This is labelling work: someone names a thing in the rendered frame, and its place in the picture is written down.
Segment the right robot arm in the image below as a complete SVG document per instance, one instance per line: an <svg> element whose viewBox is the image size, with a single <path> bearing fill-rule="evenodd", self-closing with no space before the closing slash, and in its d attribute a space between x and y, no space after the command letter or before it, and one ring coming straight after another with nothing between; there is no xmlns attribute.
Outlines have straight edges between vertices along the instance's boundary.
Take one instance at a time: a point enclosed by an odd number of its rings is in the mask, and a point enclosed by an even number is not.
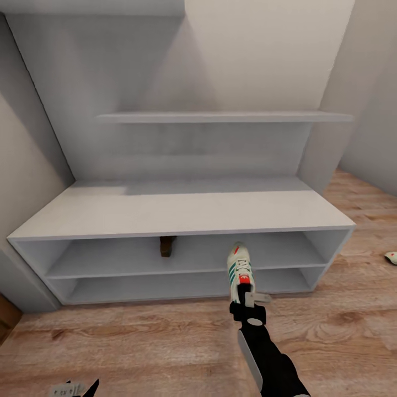
<svg viewBox="0 0 397 397"><path fill-rule="evenodd" d="M233 319L242 322L238 343L262 397L312 397L298 379L297 371L284 353L270 340L266 309L254 302L271 303L267 294L245 293L245 304L231 302Z"/></svg>

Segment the sandal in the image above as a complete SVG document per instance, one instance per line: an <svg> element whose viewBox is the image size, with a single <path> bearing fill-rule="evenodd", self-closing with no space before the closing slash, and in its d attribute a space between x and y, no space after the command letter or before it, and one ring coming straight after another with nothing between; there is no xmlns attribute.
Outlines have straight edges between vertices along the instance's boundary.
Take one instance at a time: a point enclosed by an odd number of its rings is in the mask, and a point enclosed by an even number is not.
<svg viewBox="0 0 397 397"><path fill-rule="evenodd" d="M177 235L174 236L160 236L161 239L161 245L160 245L160 254L162 257L170 257L171 254L171 246L173 244L173 241L175 241L177 238Z"/></svg>

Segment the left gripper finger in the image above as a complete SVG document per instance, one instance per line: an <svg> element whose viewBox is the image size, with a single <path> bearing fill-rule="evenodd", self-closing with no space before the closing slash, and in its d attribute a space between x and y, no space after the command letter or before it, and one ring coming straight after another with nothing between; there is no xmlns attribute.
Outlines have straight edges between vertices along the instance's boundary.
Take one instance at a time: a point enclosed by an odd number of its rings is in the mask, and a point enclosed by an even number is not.
<svg viewBox="0 0 397 397"><path fill-rule="evenodd" d="M90 389L84 394L83 397L93 397L98 386L100 383L100 379L97 379L97 381L90 387Z"/></svg>

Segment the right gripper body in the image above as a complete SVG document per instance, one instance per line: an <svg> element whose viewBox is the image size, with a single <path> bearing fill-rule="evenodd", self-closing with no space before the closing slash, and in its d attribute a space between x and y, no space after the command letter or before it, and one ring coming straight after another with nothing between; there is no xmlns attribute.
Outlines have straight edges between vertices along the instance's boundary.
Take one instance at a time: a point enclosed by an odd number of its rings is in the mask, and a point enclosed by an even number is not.
<svg viewBox="0 0 397 397"><path fill-rule="evenodd" d="M261 322L266 325L266 309L264 306L254 306L254 308L246 307L245 304L234 303L233 319L236 321L243 321L243 317L247 313L254 313L259 316Z"/></svg>

